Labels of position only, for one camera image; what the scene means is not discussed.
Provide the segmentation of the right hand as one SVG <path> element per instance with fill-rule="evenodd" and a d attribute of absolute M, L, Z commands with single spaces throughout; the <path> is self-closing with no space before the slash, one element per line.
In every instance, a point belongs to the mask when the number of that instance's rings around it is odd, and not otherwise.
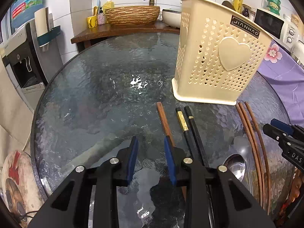
<path fill-rule="evenodd" d="M 295 201 L 295 199 L 297 197 L 299 197 L 300 195 L 300 188 L 303 184 L 303 172 L 296 168 L 295 174 L 294 174 L 294 179 L 292 182 L 292 187 L 291 187 L 291 191 L 289 193 L 289 196 L 287 198 L 287 200 L 285 201 L 285 203 L 283 204 L 279 215 L 283 215 L 285 213 L 286 208 Z"/>

